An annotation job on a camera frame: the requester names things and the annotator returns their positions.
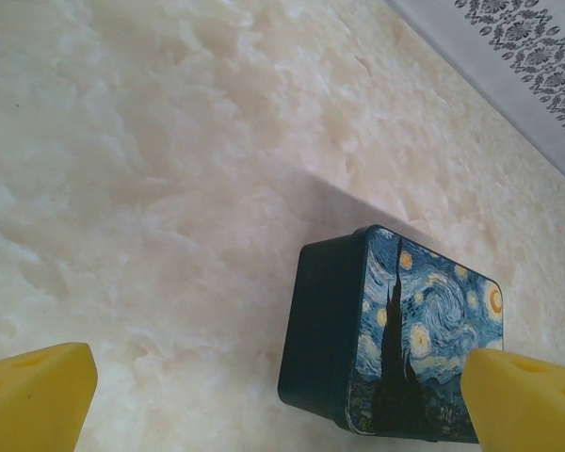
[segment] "white marble table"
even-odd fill
[[[300,247],[379,222],[565,364],[565,178],[380,0],[0,0],[0,358],[89,342],[81,451],[477,450],[276,395]]]

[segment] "starry night tin box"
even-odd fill
[[[476,443],[460,375],[502,332],[495,282],[364,228],[301,250],[279,396],[355,433]]]

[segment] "decorative wallpaper border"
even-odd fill
[[[467,7],[464,16],[472,25],[483,25],[481,36],[490,36],[493,50],[502,53],[515,73],[539,96],[546,109],[565,129],[565,38],[553,24],[540,0],[455,0]]]

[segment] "swirling sky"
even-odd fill
[[[369,244],[356,360],[367,379],[380,376],[384,308],[396,283],[398,240],[380,229]],[[409,240],[402,249],[403,350],[421,381],[444,384],[460,373],[473,348],[501,347],[500,291],[494,282]]]

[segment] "starry night painting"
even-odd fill
[[[496,283],[406,238],[368,243],[347,420],[362,434],[476,443],[460,375],[473,348],[502,349]]]

